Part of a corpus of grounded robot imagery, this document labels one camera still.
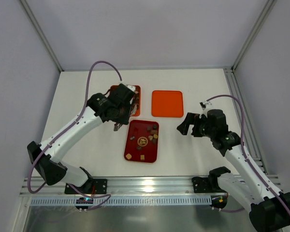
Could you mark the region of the orange chocolate tin box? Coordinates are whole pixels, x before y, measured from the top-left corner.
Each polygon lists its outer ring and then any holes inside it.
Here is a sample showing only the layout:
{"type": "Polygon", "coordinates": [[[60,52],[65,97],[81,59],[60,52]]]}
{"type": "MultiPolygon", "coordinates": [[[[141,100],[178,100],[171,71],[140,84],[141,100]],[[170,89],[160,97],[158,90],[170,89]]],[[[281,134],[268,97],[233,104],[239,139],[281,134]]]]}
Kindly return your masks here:
{"type": "Polygon", "coordinates": [[[112,103],[111,112],[115,118],[138,116],[140,111],[141,91],[138,93],[129,90],[125,84],[110,87],[108,100],[112,103]]]}

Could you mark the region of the orange tin lid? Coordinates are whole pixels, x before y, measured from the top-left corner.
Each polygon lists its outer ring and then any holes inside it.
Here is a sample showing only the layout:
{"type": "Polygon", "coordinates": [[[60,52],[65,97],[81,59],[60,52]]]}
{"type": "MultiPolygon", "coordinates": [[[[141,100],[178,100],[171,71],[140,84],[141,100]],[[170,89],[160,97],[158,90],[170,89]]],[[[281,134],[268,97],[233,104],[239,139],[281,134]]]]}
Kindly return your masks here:
{"type": "Polygon", "coordinates": [[[152,92],[151,114],[153,117],[181,118],[184,115],[182,92],[154,90],[152,92]]]}

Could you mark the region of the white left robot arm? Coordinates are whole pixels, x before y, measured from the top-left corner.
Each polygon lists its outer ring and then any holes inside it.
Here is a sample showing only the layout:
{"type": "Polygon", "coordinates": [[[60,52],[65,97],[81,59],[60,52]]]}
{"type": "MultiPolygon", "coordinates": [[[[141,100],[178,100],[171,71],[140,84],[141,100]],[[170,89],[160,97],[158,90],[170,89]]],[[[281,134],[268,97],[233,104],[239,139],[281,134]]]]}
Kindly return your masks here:
{"type": "Polygon", "coordinates": [[[74,167],[62,162],[67,152],[86,134],[102,123],[114,122],[114,131],[129,123],[136,112],[136,86],[119,84],[108,96],[102,93],[92,95],[81,112],[55,135],[41,143],[32,141],[27,146],[31,164],[52,186],[63,182],[75,191],[88,194],[94,186],[94,178],[82,167],[74,167]]]}

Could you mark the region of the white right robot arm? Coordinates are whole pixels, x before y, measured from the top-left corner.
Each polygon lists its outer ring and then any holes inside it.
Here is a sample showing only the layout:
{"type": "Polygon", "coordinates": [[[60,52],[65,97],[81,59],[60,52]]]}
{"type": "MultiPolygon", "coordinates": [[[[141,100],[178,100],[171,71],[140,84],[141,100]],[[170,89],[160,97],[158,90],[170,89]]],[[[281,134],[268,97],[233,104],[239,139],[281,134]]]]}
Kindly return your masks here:
{"type": "Polygon", "coordinates": [[[240,137],[229,130],[222,110],[211,109],[206,114],[187,113],[177,126],[187,135],[192,126],[193,137],[208,137],[237,170],[243,182],[236,180],[226,167],[210,171],[208,179],[214,189],[231,194],[247,211],[258,232],[273,232],[290,226],[290,193],[283,193],[259,168],[243,146],[240,137]]]}

